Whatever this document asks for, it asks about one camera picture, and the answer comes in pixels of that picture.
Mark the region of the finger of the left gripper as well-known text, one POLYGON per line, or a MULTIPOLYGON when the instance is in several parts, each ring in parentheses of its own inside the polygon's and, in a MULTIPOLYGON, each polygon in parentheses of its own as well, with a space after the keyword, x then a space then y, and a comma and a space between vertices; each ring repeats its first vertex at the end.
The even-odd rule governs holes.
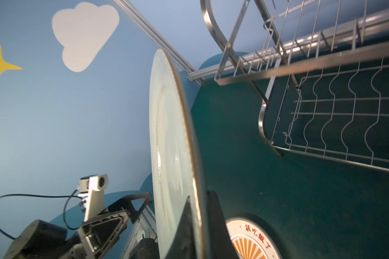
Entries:
POLYGON ((130 221, 132 223, 136 223, 143 210, 145 210, 145 208, 152 201, 152 199, 153 197, 150 193, 126 195, 108 206, 107 210, 109 213, 121 212, 125 210, 129 216, 130 221), (143 199, 144 202, 142 203, 139 209, 136 209, 132 202, 141 199, 143 199))
POLYGON ((85 233, 93 232, 103 245, 104 256, 119 240, 120 234, 127 228, 129 216, 125 210, 121 212, 99 215, 84 223, 85 233))

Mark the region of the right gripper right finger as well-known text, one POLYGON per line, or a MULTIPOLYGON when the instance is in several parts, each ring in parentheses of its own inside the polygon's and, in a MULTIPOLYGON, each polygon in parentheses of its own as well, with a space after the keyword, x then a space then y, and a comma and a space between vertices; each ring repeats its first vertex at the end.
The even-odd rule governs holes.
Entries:
POLYGON ((238 259, 226 227, 217 193, 207 191, 207 212, 213 259, 238 259))

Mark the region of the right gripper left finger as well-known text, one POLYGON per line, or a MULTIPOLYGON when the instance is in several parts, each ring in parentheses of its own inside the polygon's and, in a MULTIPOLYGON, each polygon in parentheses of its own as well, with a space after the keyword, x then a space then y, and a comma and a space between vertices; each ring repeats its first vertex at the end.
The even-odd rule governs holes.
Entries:
POLYGON ((188 196, 176 235, 171 245, 172 259, 196 259, 196 247, 193 233, 192 211, 188 196))

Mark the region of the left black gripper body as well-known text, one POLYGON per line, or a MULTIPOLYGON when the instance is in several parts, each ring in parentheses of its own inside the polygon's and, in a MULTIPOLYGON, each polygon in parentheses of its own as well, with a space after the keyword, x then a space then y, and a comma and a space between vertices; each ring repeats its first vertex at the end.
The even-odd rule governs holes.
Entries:
POLYGON ((67 240, 62 249, 60 259, 102 259, 103 245, 98 241, 95 233, 85 233, 81 227, 77 233, 67 240))

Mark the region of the white plate orange sunburst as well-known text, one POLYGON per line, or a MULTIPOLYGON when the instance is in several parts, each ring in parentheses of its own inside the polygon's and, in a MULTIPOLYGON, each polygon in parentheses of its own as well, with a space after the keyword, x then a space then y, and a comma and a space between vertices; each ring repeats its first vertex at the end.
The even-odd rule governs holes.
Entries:
POLYGON ((257 223, 246 218, 226 220, 226 227, 240 259, 282 259, 268 233, 257 223))

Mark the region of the grey-green plain plate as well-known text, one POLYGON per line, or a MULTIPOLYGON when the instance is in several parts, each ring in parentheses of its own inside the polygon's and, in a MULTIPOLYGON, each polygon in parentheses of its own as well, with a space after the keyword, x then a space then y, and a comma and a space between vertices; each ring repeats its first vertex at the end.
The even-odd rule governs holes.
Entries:
POLYGON ((212 251, 199 145, 179 72, 164 49, 155 52, 152 63, 149 129, 160 256, 165 258, 169 252, 188 205, 196 258, 209 259, 212 251))

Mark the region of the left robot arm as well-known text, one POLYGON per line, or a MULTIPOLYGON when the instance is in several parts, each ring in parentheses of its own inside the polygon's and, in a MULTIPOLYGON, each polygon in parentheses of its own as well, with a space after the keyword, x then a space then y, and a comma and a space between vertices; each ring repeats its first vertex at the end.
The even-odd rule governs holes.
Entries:
POLYGON ((35 220, 13 240, 6 259, 102 259, 136 223, 152 200, 150 193, 126 195, 85 221, 70 238, 68 230, 35 220))

